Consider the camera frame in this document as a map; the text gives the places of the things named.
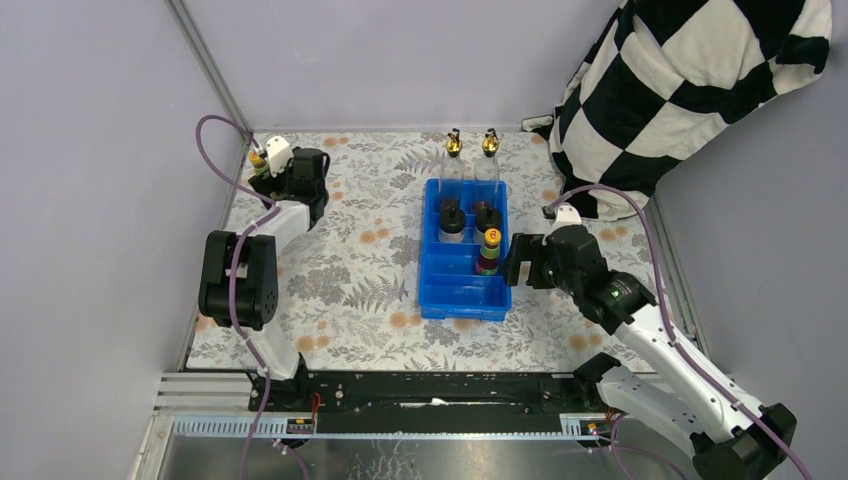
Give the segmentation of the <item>glass oil bottle gold spout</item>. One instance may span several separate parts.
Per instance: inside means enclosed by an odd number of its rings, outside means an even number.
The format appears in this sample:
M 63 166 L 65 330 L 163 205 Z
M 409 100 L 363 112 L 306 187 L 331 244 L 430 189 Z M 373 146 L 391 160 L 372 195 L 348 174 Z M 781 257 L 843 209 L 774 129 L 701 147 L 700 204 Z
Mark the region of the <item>glass oil bottle gold spout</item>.
M 439 209 L 460 207 L 464 182 L 464 162 L 460 156 L 463 142 L 460 130 L 453 128 L 447 133 L 446 157 L 440 163 Z

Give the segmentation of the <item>blue plastic divided bin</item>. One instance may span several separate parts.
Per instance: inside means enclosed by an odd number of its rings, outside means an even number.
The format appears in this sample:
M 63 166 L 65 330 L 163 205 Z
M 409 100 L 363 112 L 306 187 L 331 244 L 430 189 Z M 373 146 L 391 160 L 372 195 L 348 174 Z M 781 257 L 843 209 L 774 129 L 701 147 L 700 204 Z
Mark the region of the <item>blue plastic divided bin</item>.
M 459 242 L 440 239 L 439 180 L 425 184 L 417 300 L 426 319 L 465 318 L 503 321 L 512 309 L 512 292 L 504 277 L 477 271 L 482 245 L 472 201 L 475 185 L 466 180 L 460 194 L 465 230 Z

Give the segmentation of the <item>black lid spice jar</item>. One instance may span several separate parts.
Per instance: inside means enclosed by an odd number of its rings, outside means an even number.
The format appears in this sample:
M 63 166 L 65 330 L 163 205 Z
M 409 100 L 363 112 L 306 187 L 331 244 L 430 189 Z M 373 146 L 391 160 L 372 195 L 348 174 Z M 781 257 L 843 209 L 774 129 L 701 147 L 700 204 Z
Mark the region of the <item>black lid spice jar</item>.
M 475 205 L 475 222 L 473 240 L 477 244 L 484 243 L 484 235 L 489 229 L 502 230 L 503 217 L 499 209 L 487 202 Z
M 458 203 L 448 203 L 439 211 L 438 240 L 442 243 L 463 243 L 466 215 Z

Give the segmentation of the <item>brown sauce bottle yellow cap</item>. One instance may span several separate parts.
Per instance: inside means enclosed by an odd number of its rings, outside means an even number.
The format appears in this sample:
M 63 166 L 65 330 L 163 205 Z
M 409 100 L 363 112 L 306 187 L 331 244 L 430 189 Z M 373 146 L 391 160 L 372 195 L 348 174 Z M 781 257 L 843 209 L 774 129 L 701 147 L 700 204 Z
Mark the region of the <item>brown sauce bottle yellow cap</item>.
M 248 160 L 253 168 L 252 179 L 265 179 L 271 175 L 266 151 L 251 149 Z

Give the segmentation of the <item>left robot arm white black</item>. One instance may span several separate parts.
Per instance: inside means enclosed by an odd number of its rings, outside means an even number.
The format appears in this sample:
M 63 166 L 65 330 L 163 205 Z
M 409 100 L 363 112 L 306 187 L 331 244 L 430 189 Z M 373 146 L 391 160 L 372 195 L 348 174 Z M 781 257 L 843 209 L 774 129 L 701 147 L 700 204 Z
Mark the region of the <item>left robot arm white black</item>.
M 286 147 L 279 157 L 282 170 L 274 173 L 268 153 L 250 153 L 254 175 L 248 192 L 262 197 L 267 213 L 240 231 L 208 235 L 199 310 L 245 340 L 257 356 L 258 373 L 275 381 L 272 398 L 296 411 L 309 401 L 311 387 L 296 375 L 301 356 L 274 322 L 280 298 L 277 254 L 323 217 L 331 160 L 320 149 L 301 147 Z

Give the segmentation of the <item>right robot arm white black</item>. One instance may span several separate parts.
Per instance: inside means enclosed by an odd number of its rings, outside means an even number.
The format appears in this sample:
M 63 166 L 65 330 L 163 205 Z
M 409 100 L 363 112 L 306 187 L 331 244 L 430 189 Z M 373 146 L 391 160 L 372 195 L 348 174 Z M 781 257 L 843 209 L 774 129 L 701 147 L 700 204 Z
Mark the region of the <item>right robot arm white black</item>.
M 528 286 L 559 289 L 579 311 L 635 351 L 670 387 L 644 386 L 608 354 L 574 373 L 575 402 L 605 405 L 641 421 L 690 457 L 703 479 L 764 479 L 787 459 L 797 426 L 784 405 L 764 405 L 718 370 L 685 338 L 633 275 L 612 270 L 595 237 L 580 225 L 549 235 L 516 234 L 502 264 L 508 285 L 530 265 Z

